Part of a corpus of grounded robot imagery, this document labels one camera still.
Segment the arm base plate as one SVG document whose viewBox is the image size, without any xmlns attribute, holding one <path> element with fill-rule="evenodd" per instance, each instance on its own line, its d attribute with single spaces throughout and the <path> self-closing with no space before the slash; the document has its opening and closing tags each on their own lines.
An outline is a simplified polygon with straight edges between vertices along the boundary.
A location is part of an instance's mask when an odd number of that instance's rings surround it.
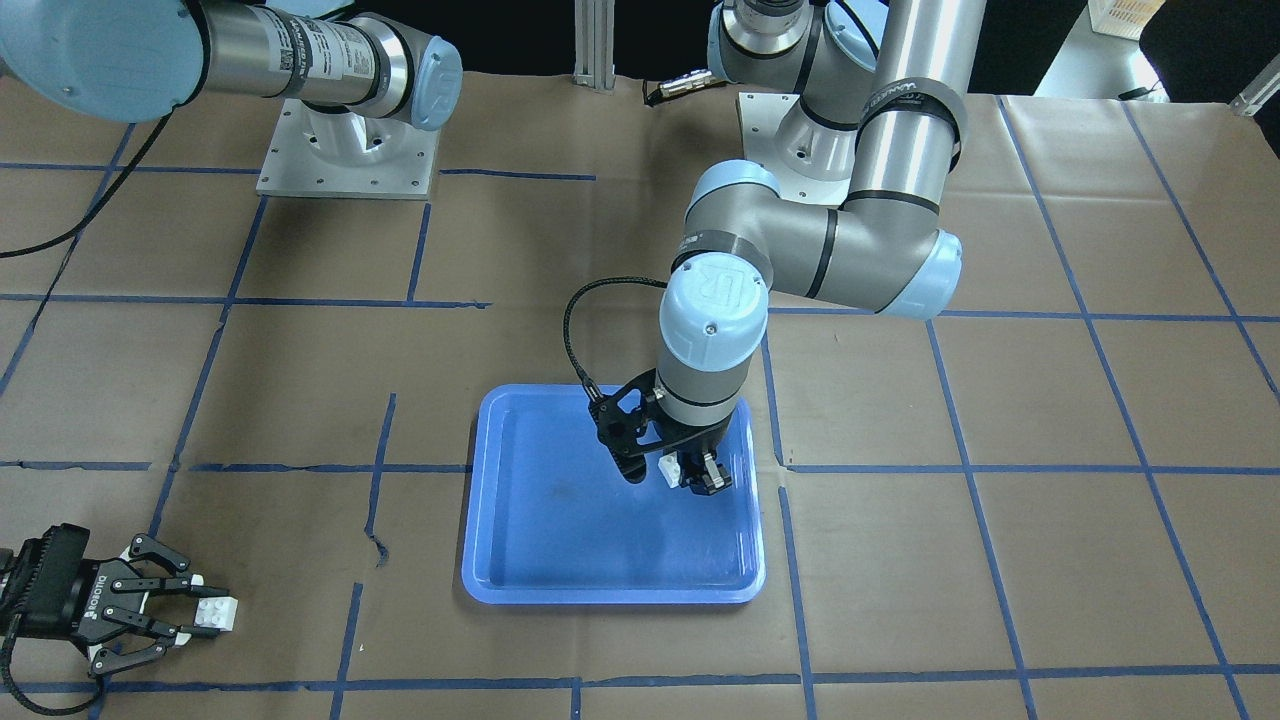
<svg viewBox="0 0 1280 720">
<path fill-rule="evenodd" d="M 439 133 L 349 111 L 320 113 L 288 99 L 256 192 L 293 199 L 428 201 Z"/>
<path fill-rule="evenodd" d="M 817 124 L 794 94 L 741 92 L 737 109 L 742 154 L 777 179 L 782 199 L 827 208 L 845 202 L 854 168 L 852 131 Z"/>
</svg>

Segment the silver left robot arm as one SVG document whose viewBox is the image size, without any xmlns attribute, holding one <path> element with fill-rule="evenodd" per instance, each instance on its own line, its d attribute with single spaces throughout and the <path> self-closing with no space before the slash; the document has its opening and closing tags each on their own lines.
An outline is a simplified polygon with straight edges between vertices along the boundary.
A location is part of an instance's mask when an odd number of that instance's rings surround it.
<svg viewBox="0 0 1280 720">
<path fill-rule="evenodd" d="M 881 36 L 841 1 L 722 1 L 710 18 L 712 72 L 796 97 L 778 149 L 796 173 L 846 176 L 832 204 L 787 199 L 748 159 L 699 178 L 660 287 L 655 366 L 604 395 L 579 369 L 600 443 L 620 474 L 645 479 L 657 454 L 669 484 L 716 495 L 718 457 L 767 328 L 771 292 L 928 320 L 963 270 L 940 225 L 948 174 L 968 137 L 983 1 L 873 3 Z"/>
</svg>

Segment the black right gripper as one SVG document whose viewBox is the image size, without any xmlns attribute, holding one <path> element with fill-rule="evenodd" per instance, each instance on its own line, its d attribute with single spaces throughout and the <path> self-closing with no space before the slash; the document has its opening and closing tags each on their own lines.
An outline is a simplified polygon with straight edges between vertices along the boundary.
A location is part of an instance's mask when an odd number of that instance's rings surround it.
<svg viewBox="0 0 1280 720">
<path fill-rule="evenodd" d="M 159 661 L 192 638 L 212 639 L 223 624 L 173 625 L 143 614 L 151 596 L 206 597 L 204 579 L 177 550 L 137 534 L 115 557 L 84 559 L 90 532 L 83 527 L 50 527 L 20 550 L 3 550 L 3 633 L 18 621 L 15 634 L 67 641 L 88 660 L 88 675 L 105 678 Z M 124 635 L 154 642 L 118 653 L 110 643 Z"/>
</svg>

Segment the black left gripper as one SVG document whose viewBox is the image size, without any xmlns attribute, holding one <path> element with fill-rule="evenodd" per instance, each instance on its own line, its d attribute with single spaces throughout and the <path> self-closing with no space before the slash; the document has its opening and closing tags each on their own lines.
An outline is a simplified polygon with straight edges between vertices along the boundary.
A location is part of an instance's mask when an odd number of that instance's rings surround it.
<svg viewBox="0 0 1280 720">
<path fill-rule="evenodd" d="M 717 448 L 730 428 L 730 418 L 710 425 L 677 421 L 660 407 L 655 382 L 657 372 L 650 369 L 614 393 L 604 395 L 589 375 L 585 377 L 596 437 L 608 448 L 622 478 L 631 484 L 643 483 L 648 474 L 645 456 L 676 452 L 687 486 L 695 486 L 696 495 L 713 496 L 728 489 L 733 478 L 719 462 Z"/>
</svg>

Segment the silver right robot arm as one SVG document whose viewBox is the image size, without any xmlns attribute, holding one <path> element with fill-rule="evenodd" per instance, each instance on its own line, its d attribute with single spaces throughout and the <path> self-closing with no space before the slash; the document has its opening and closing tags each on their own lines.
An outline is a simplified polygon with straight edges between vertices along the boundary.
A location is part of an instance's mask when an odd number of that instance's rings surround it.
<svg viewBox="0 0 1280 720">
<path fill-rule="evenodd" d="M 5 1 L 3 69 L 64 108 L 163 124 L 202 94 L 280 99 L 266 196 L 425 199 L 463 67 L 443 37 L 302 1 Z M 233 626 L 236 603 L 140 534 L 84 559 L 61 524 L 3 553 L 3 662 L 19 638 L 65 641 L 96 682 Z"/>
</svg>

